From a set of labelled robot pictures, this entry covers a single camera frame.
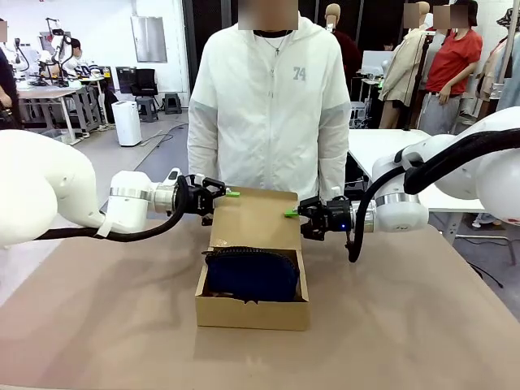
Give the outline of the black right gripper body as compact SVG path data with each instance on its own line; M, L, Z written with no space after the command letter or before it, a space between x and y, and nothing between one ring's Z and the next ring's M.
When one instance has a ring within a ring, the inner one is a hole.
M349 234L354 229L355 212L347 197L335 197L325 205L325 232L343 232Z

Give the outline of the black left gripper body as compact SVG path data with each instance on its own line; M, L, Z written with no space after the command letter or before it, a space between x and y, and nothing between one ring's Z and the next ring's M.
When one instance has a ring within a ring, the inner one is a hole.
M188 203L185 212L190 215L210 213L210 191L203 175L185 176L188 184Z

